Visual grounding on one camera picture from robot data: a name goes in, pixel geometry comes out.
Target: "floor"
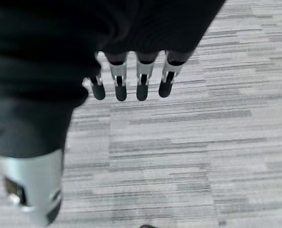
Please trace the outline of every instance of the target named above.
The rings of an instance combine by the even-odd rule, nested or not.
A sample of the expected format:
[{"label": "floor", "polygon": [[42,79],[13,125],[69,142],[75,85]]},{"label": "floor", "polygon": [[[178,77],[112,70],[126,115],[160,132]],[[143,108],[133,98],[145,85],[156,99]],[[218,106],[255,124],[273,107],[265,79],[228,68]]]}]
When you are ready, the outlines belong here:
[{"label": "floor", "polygon": [[[75,112],[51,228],[282,228],[282,0],[229,0],[177,78],[117,102],[100,53],[106,99]],[[33,228],[0,176],[0,228]]]}]

